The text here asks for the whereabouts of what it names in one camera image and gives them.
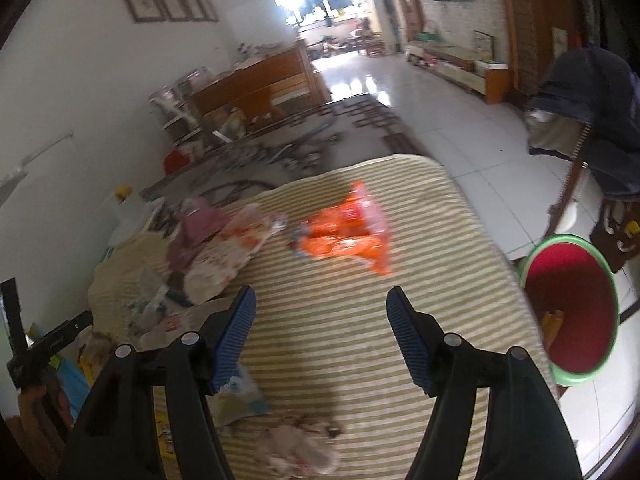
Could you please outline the pink foil wrapper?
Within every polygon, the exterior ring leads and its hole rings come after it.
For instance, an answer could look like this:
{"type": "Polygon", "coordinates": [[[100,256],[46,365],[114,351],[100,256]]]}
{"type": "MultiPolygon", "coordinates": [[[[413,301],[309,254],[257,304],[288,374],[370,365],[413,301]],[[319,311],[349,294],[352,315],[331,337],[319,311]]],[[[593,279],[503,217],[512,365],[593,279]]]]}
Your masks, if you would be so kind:
{"type": "Polygon", "coordinates": [[[178,209],[178,234],[167,247],[168,269],[186,272],[206,243],[230,221],[228,212],[203,197],[186,198],[178,209]]]}

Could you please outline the low tv cabinet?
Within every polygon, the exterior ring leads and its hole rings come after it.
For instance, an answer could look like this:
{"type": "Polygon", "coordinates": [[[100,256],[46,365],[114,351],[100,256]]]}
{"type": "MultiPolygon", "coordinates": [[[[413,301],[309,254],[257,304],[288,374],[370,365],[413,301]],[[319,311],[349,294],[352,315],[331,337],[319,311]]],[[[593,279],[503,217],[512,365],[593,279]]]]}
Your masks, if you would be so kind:
{"type": "Polygon", "coordinates": [[[508,64],[483,61],[473,50],[414,40],[404,52],[409,63],[426,66],[439,77],[484,96],[486,104],[503,102],[512,86],[508,64]]]}

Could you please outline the white pink snack bag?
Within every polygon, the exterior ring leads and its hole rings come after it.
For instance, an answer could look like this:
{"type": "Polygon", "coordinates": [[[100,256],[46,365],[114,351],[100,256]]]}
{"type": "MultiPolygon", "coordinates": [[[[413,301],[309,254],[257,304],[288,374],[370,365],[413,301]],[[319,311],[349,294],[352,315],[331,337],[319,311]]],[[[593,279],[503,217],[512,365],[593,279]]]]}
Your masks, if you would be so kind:
{"type": "Polygon", "coordinates": [[[288,223],[286,214],[265,212],[258,204],[240,209],[194,258],[183,280],[192,304],[219,296],[270,236],[288,223]]]}

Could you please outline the white jug yellow cap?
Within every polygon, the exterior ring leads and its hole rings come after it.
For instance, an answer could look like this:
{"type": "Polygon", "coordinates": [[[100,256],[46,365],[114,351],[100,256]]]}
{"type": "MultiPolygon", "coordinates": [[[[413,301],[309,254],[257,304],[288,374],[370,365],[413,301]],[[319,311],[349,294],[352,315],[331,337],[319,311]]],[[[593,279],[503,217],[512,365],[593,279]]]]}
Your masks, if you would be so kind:
{"type": "Polygon", "coordinates": [[[117,220],[107,246],[115,247],[142,230],[150,215],[150,204],[129,184],[115,188],[107,203],[117,220]]]}

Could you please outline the grey red wrapper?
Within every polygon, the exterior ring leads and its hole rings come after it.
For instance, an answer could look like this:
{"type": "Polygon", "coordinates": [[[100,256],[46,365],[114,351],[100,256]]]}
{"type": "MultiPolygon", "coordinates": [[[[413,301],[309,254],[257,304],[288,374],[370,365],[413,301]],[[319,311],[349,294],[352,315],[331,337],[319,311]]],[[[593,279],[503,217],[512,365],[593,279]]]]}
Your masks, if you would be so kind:
{"type": "Polygon", "coordinates": [[[335,441],[342,434],[335,420],[288,415],[260,433],[256,462],[278,479],[327,476],[340,466],[335,441]]]}

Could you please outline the dark blue jacket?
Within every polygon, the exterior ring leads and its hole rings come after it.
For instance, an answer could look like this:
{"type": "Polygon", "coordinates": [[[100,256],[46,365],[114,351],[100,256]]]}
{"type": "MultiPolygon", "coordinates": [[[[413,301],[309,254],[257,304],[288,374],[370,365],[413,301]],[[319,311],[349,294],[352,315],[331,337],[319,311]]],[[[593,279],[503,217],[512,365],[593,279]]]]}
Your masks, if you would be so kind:
{"type": "Polygon", "coordinates": [[[639,199],[639,76],[599,47],[560,55],[525,107],[528,152],[582,160],[604,197],[639,199]]]}

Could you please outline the wooden bench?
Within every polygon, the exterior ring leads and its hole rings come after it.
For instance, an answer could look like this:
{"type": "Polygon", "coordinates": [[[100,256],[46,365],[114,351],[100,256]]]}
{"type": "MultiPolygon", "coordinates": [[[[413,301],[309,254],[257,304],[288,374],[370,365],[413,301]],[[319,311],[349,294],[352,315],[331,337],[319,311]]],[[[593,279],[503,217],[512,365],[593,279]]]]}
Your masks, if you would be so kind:
{"type": "Polygon", "coordinates": [[[296,92],[303,93],[312,107],[329,101],[326,84],[314,69],[302,40],[219,78],[186,102],[205,132],[231,143],[285,118],[276,101],[296,92]]]}

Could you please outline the red green trash basin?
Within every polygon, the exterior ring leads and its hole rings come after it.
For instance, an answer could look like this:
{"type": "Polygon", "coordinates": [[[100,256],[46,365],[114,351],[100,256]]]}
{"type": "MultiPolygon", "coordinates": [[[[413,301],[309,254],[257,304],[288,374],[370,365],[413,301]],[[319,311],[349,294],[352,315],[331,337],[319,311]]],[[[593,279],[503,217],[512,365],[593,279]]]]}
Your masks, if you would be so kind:
{"type": "Polygon", "coordinates": [[[544,348],[555,383],[570,388],[596,376],[620,317],[613,273],[597,248],[576,235],[553,235],[521,261],[518,284],[538,323],[553,326],[544,348]]]}

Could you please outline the orange snack bag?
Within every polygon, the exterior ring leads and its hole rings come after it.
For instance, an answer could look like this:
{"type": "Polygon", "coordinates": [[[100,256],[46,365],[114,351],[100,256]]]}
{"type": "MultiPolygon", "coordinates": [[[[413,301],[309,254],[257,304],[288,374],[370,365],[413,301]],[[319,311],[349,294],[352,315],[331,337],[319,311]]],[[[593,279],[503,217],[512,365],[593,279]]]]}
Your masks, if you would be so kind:
{"type": "Polygon", "coordinates": [[[306,258],[351,258],[376,274],[390,273],[390,228],[363,182],[345,199],[311,214],[293,230],[288,247],[306,258]]]}

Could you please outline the blue white snack bag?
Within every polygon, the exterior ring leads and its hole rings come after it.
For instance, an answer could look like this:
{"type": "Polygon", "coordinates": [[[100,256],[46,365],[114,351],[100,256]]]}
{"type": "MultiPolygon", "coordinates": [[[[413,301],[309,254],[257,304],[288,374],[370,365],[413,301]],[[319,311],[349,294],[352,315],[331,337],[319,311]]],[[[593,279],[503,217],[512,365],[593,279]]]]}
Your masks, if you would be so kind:
{"type": "Polygon", "coordinates": [[[241,364],[235,367],[229,381],[207,403],[217,428],[270,413],[270,407],[258,385],[241,364]]]}

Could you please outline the patterned grey rug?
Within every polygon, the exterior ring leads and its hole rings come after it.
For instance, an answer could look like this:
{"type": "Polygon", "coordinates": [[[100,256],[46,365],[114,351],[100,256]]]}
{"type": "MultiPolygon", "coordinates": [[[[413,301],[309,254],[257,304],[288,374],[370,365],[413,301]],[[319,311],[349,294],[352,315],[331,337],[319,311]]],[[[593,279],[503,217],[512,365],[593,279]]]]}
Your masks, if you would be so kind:
{"type": "Polygon", "coordinates": [[[175,205],[203,197],[228,206],[295,180],[393,154],[426,156],[411,128],[369,93],[305,110],[216,148],[145,188],[175,205]]]}

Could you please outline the wooden chair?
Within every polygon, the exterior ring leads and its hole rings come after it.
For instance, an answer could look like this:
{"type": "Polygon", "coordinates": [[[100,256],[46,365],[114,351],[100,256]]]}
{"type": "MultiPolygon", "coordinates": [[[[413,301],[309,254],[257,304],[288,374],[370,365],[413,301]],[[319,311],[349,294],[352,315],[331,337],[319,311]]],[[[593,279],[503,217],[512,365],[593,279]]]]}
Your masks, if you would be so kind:
{"type": "MultiPolygon", "coordinates": [[[[548,210],[549,222],[542,237],[544,240],[566,233],[575,224],[568,212],[578,203],[584,185],[591,178],[584,159],[591,129],[589,124],[585,124],[579,133],[560,196],[548,210]]],[[[605,258],[613,273],[620,272],[629,260],[639,255],[639,202],[602,197],[598,213],[589,235],[590,243],[605,258]]]]}

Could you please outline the white magazine rack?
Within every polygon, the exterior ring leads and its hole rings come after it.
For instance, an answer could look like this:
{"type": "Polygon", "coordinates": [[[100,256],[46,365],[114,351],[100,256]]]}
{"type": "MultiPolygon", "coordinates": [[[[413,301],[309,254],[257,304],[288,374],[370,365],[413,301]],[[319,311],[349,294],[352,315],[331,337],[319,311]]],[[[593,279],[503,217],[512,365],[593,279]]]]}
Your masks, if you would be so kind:
{"type": "Polygon", "coordinates": [[[175,146],[195,141],[201,141],[206,148],[217,144],[213,130],[205,125],[203,115],[190,102],[196,92],[212,81],[212,71],[200,67],[150,96],[151,110],[175,146]]]}

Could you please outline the small framed picture on cabinet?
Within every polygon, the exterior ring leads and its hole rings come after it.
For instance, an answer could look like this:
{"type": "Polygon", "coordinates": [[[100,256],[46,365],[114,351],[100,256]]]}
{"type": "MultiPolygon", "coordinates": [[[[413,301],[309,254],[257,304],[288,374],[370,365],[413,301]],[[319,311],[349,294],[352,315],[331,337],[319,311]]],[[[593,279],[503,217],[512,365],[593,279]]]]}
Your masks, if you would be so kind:
{"type": "Polygon", "coordinates": [[[473,50],[480,60],[493,60],[495,58],[495,37],[480,30],[474,30],[473,50]]]}

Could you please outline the red bag on floor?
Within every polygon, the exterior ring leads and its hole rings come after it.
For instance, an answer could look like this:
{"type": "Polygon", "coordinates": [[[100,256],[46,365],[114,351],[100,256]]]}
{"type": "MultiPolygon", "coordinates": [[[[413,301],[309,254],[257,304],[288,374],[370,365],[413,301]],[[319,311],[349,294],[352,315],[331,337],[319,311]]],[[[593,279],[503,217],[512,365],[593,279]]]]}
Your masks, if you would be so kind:
{"type": "Polygon", "coordinates": [[[172,150],[163,160],[163,170],[166,176],[175,174],[183,168],[186,168],[191,163],[191,159],[188,155],[184,154],[180,150],[172,150]]]}

